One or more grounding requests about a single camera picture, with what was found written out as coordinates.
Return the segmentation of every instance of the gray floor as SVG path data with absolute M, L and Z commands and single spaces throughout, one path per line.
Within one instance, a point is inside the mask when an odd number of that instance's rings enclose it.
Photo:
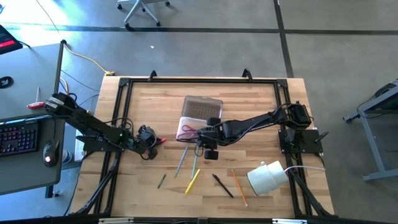
M 75 51 L 94 57 L 118 75 L 149 75 L 156 70 L 164 76 L 237 77 L 247 67 L 255 77 L 286 77 L 279 34 L 61 31 L 58 35 L 28 25 L 50 24 L 35 1 L 7 2 L 0 23 L 23 23 L 10 31 L 22 41 L 44 45 L 64 38 Z M 118 11 L 114 1 L 106 0 L 40 2 L 57 25 L 122 27 L 131 8 L 123 4 L 126 9 Z M 271 0 L 171 3 L 172 8 L 151 5 L 164 27 L 277 28 Z M 280 0 L 280 6 L 286 29 L 398 28 L 398 2 L 393 0 Z M 155 27 L 141 11 L 130 25 Z M 287 35 L 294 76 L 305 79 L 315 124 L 330 132 L 323 140 L 326 175 L 335 212 L 341 217 L 398 222 L 398 178 L 362 181 L 363 174 L 376 171 L 369 144 L 360 122 L 345 124 L 341 119 L 397 78 L 397 41 L 398 35 Z M 63 69 L 100 88 L 103 72 L 92 63 L 65 51 Z M 63 77 L 79 102 L 96 94 Z M 93 110 L 95 102 L 96 98 L 84 106 Z M 60 198 L 45 200 L 44 189 L 0 196 L 0 220 L 63 215 L 77 172 L 63 171 L 55 187 L 63 192 Z

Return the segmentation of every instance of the pink scissors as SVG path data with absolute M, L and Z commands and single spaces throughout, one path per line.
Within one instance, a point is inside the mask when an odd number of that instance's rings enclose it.
M 181 127 L 181 130 L 184 132 L 177 136 L 177 139 L 191 139 L 197 135 L 197 130 L 189 125 L 184 124 Z

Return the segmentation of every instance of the gray desk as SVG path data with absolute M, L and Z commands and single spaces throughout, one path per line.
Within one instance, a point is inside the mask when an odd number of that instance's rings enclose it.
M 24 48 L 0 55 L 0 77 L 10 76 L 14 84 L 0 89 L 0 122 L 47 115 L 44 109 L 30 110 L 26 106 L 36 99 L 40 87 L 40 101 L 58 92 L 62 62 L 62 44 Z M 52 186 L 60 180 L 61 160 L 54 167 L 43 162 L 43 147 L 55 138 L 60 141 L 62 158 L 65 121 L 57 120 L 56 130 L 52 118 L 40 120 L 38 152 L 0 158 L 0 195 Z
M 0 89 L 0 122 L 46 114 L 43 108 L 30 110 L 26 106 L 36 100 L 38 86 L 39 101 L 44 101 L 52 93 L 58 92 L 59 51 L 60 44 L 52 44 L 0 55 L 0 77 L 10 76 L 14 79 L 12 86 Z

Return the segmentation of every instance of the yellow cable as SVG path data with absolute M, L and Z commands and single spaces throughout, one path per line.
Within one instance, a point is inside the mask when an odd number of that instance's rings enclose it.
M 82 58 L 85 58 L 85 59 L 87 59 L 87 60 L 90 60 L 90 61 L 92 61 L 92 62 L 94 62 L 97 66 L 99 66 L 99 68 L 101 68 L 102 69 L 102 71 L 104 71 L 104 75 L 106 75 L 106 76 L 108 76 L 108 75 L 115 75 L 115 72 L 110 72 L 110 71 L 107 71 L 107 70 L 105 70 L 101 65 L 99 65 L 99 63 L 97 63 L 95 60 L 93 60 L 93 59 L 91 59 L 91 58 L 89 58 L 89 57 L 87 57 L 87 56 L 84 56 L 84 55 L 81 55 L 81 54 L 78 54 L 78 53 L 76 53 L 76 52 L 73 52 L 72 50 L 70 50 L 69 49 L 69 47 L 66 45 L 66 44 L 64 44 L 63 45 L 71 54 L 74 54 L 74 55 L 76 55 L 76 56 L 79 56 L 79 57 L 82 57 Z
M 64 80 L 63 78 L 61 78 L 61 77 L 60 77 L 60 80 L 63 81 L 63 83 L 65 84 L 65 91 L 66 91 L 67 93 L 69 93 L 69 87 L 68 87 L 67 81 L 65 81 L 65 80 Z

